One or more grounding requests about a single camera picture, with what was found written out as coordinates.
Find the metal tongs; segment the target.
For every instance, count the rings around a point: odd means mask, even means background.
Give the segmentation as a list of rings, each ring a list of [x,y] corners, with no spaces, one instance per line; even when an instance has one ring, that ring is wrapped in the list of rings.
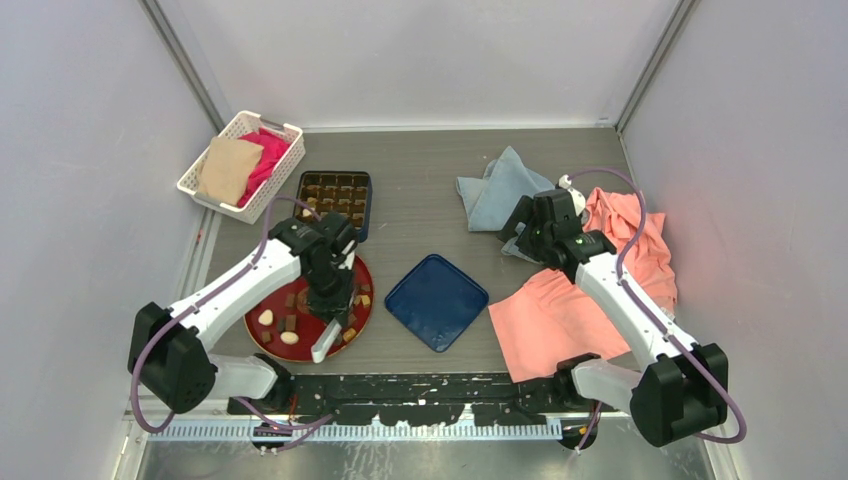
[[[327,324],[321,335],[310,347],[310,355],[313,363],[319,364],[326,359],[329,350],[333,347],[341,330],[342,327],[337,320],[333,320]]]

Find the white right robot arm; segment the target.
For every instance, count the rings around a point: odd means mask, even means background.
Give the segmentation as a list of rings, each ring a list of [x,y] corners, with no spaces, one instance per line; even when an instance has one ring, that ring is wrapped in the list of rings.
[[[577,411],[592,401],[627,413],[655,447],[703,437],[727,420],[733,404],[726,354],[715,343],[699,344],[664,314],[607,236],[584,230],[571,192],[522,196],[497,237],[587,294],[638,362],[638,370],[628,370],[594,352],[561,361],[552,382],[562,407]]]

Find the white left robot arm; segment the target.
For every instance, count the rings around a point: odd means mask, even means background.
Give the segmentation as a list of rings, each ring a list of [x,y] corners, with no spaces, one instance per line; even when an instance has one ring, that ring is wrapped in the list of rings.
[[[356,296],[354,261],[358,234],[351,221],[331,211],[310,223],[288,218],[224,275],[169,307],[151,302],[136,314],[128,371],[131,402],[141,412],[140,386],[173,414],[207,399],[245,400],[269,413],[292,397],[288,371],[266,354],[237,358],[212,354],[223,334],[277,290],[298,280],[307,306],[323,323],[307,355],[322,362],[349,322]]]

